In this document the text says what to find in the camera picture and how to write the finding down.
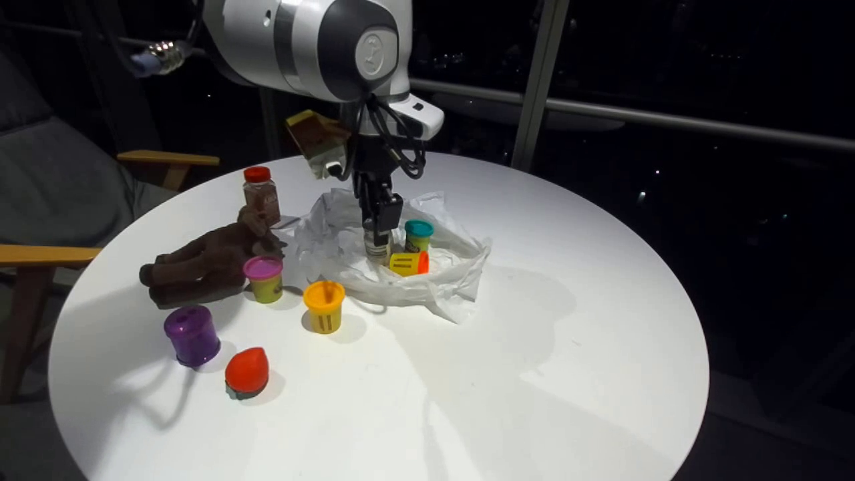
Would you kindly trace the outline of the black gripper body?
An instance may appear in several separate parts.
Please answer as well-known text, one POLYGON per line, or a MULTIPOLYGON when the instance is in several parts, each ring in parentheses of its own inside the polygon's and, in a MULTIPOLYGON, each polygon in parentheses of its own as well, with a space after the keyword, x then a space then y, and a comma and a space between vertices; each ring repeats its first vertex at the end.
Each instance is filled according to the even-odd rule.
POLYGON ((354 141, 353 189, 364 214, 364 228, 381 236, 398 228, 402 201, 392 189, 392 171, 398 162, 384 141, 365 135, 354 141))

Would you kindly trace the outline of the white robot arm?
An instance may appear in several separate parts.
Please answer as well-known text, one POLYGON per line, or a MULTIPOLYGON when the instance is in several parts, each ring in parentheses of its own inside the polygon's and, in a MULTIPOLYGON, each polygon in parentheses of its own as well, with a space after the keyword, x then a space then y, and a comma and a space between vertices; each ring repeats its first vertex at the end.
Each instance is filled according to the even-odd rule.
POLYGON ((350 141, 322 173, 350 180, 381 245, 402 201, 392 171, 425 171, 442 111, 410 94, 414 0, 199 0, 199 41, 243 83, 340 103, 350 141))

